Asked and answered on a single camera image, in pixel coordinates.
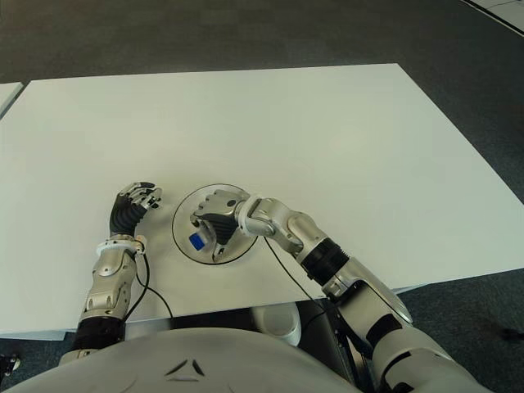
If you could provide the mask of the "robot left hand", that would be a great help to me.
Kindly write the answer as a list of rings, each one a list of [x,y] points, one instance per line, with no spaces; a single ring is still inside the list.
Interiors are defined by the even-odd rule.
[[[118,192],[109,219],[111,236],[134,237],[146,213],[160,206],[162,193],[160,187],[148,182],[131,183]]]

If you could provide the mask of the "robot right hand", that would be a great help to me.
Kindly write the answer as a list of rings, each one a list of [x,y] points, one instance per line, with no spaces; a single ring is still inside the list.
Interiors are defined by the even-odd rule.
[[[233,235],[239,228],[237,211],[249,194],[242,189],[217,188],[199,203],[190,215],[193,226],[204,228],[212,238],[211,259],[214,263],[225,262],[225,254]]]

